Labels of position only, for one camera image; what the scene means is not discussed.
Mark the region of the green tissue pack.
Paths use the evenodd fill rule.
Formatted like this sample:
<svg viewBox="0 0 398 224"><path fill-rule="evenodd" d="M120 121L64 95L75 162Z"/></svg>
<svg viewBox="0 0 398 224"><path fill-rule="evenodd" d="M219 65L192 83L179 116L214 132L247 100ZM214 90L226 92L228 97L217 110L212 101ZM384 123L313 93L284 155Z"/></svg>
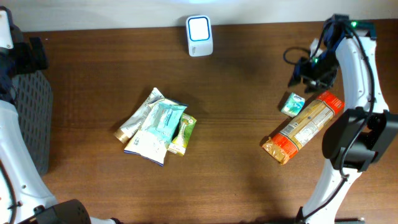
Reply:
<svg viewBox="0 0 398 224"><path fill-rule="evenodd" d="M291 93L280 111L293 118L301 112L304 104L305 98L297 95L296 93Z"/></svg>

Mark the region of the orange spaghetti package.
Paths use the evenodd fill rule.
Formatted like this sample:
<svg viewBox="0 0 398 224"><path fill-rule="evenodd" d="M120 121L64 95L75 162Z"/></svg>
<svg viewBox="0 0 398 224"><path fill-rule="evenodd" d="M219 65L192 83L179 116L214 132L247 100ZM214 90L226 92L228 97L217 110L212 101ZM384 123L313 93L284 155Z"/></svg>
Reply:
<svg viewBox="0 0 398 224"><path fill-rule="evenodd" d="M323 92L269 138L262 145L263 150L280 164L286 164L344 107L344 101L329 91Z"/></svg>

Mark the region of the green yellow snack packet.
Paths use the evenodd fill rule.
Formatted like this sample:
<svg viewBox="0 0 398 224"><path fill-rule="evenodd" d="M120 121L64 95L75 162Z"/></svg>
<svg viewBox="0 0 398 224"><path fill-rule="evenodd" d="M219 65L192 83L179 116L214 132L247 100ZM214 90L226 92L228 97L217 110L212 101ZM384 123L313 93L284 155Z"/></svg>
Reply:
<svg viewBox="0 0 398 224"><path fill-rule="evenodd" d="M170 143L168 151L179 156L184 156L197 120L189 114L182 114L178 126L178 133Z"/></svg>

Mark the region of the teal wet wipes pack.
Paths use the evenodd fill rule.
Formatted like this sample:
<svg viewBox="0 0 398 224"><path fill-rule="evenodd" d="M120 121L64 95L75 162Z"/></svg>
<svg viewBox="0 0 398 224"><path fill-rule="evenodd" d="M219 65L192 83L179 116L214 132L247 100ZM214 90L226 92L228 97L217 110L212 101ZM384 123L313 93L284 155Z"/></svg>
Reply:
<svg viewBox="0 0 398 224"><path fill-rule="evenodd" d="M156 101L147 117L149 124L146 126L146 130L157 139L169 144L187 107L185 104L166 98Z"/></svg>

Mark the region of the white blue snack bag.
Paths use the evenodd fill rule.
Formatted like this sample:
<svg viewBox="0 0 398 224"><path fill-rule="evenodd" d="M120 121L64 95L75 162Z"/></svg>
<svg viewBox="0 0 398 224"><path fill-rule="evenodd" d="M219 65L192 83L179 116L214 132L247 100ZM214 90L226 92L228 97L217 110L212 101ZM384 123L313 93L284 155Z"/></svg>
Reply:
<svg viewBox="0 0 398 224"><path fill-rule="evenodd" d="M151 110L155 102L156 101L153 101L149 104ZM124 152L127 154L139 155L143 158L157 163L160 166L163 166L164 158L170 143L167 144L166 142L157 139L153 134L148 132L146 130L146 126L148 124L149 119L146 117L145 121L138 129L137 133L133 135L132 139L124 148Z"/></svg>

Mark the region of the white gold cream tube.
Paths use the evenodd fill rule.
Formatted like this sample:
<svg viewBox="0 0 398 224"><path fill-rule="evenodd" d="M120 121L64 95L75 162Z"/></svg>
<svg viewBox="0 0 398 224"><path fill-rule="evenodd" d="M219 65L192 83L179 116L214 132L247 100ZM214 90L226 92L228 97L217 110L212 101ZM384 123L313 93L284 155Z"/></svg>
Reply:
<svg viewBox="0 0 398 224"><path fill-rule="evenodd" d="M151 111L149 104L163 98L163 94L161 94L157 88L153 88L146 100L140 105L134 114L118 128L114 133L114 136L122 143L127 142L133 137L133 135L135 135Z"/></svg>

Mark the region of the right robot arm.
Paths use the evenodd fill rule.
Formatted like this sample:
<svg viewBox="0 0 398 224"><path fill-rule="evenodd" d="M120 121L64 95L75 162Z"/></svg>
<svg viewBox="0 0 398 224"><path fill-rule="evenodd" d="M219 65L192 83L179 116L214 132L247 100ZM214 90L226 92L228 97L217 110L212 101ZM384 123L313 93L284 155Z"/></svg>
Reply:
<svg viewBox="0 0 398 224"><path fill-rule="evenodd" d="M321 177L296 223L336 223L336 213L353 182L379 161L397 135L397 115L390 113L376 67L376 30L372 22L334 14L323 23L319 44L309 58L294 64L289 85L307 92L329 90L340 71L343 114L325 131Z"/></svg>

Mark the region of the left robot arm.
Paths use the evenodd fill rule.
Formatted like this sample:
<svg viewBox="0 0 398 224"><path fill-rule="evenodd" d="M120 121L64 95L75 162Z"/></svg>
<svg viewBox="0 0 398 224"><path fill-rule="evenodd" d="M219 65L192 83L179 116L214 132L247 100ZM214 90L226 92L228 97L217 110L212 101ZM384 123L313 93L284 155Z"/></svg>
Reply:
<svg viewBox="0 0 398 224"><path fill-rule="evenodd" d="M59 203L37 172L22 136L16 75L48 69L42 41L25 42L11 11L1 6L1 223L112 223L88 214L77 199Z"/></svg>

